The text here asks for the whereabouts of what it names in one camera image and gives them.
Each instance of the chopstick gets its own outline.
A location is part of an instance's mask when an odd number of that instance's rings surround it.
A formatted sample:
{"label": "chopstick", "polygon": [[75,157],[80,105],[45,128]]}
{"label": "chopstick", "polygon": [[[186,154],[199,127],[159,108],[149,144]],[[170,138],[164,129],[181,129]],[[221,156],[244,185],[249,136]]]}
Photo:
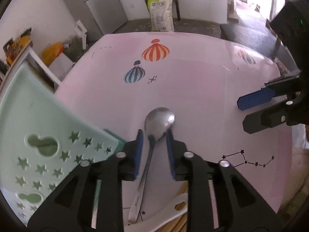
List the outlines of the chopstick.
{"label": "chopstick", "polygon": [[187,223],[187,215],[188,213],[185,213],[181,219],[179,220],[179,222],[176,224],[176,226],[172,229],[171,232],[179,232],[181,231],[182,227]]}
{"label": "chopstick", "polygon": [[[177,195],[183,194],[183,193],[187,193],[188,192],[188,182],[185,182],[180,190],[178,191]],[[176,210],[182,210],[185,207],[185,203],[179,203],[175,206]],[[177,217],[176,219],[170,221],[169,223],[165,224],[162,228],[158,229],[157,232],[174,232],[174,228],[177,226],[177,224],[181,221],[182,222],[182,226],[184,225],[183,222],[183,217],[185,216],[185,222],[187,221],[187,214],[184,214],[182,216]]]}
{"label": "chopstick", "polygon": [[187,222],[184,224],[184,226],[181,228],[179,232],[187,232]]}

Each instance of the spoon handle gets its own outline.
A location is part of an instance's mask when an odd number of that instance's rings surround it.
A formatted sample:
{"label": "spoon handle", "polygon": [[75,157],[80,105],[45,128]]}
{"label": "spoon handle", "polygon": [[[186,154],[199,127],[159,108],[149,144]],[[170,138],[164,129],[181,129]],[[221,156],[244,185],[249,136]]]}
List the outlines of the spoon handle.
{"label": "spoon handle", "polygon": [[143,198],[143,193],[144,193],[144,187],[145,187],[145,184],[146,184],[146,179],[147,179],[147,175],[148,175],[151,157],[152,157],[152,154],[153,154],[153,151],[154,151],[155,140],[151,136],[149,136],[148,139],[149,139],[149,153],[148,153],[146,165],[145,165],[141,181],[139,183],[137,192],[134,196],[134,199],[133,199],[132,205],[130,207],[130,211],[129,211],[128,221],[131,224],[136,223],[138,213],[139,213],[139,210],[141,208],[142,198]]}
{"label": "spoon handle", "polygon": [[[182,209],[176,210],[175,206],[179,203],[185,202]],[[159,228],[163,227],[168,222],[180,217],[188,211],[188,194],[183,193],[176,198],[174,198],[169,204],[162,208],[158,213],[153,217],[149,218],[146,221],[137,223],[131,226],[124,226],[125,232],[154,232]]]}

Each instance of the pink table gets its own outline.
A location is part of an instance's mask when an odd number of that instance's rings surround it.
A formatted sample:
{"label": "pink table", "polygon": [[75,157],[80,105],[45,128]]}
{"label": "pink table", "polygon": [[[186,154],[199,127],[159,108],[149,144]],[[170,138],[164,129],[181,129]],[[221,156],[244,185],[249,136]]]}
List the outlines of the pink table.
{"label": "pink table", "polygon": [[[278,211],[291,164],[291,128],[283,124],[249,135],[242,121],[261,107],[241,111],[236,102],[279,75],[271,60],[225,40],[188,33],[126,33],[100,39],[67,75],[56,97],[82,119],[126,140],[135,139],[152,109],[172,109],[175,139],[205,160],[226,157],[239,165],[239,172]],[[171,201],[182,184],[170,176],[165,142],[154,150],[143,219]],[[145,140],[144,151],[148,149]],[[123,183],[124,219],[138,183]]]}

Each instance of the rice bag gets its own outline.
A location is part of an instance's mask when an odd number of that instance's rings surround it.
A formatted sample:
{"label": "rice bag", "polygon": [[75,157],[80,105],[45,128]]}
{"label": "rice bag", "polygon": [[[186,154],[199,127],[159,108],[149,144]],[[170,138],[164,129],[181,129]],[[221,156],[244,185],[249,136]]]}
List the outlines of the rice bag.
{"label": "rice bag", "polygon": [[173,0],[148,0],[153,32],[173,32]]}

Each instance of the table leg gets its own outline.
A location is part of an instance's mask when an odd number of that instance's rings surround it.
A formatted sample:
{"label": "table leg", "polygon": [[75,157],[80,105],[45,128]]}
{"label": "table leg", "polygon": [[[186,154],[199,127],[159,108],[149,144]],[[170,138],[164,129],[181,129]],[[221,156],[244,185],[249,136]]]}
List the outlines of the table leg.
{"label": "table leg", "polygon": [[175,0],[175,5],[176,5],[176,11],[177,11],[177,20],[180,21],[180,10],[179,10],[179,2],[178,0]]}

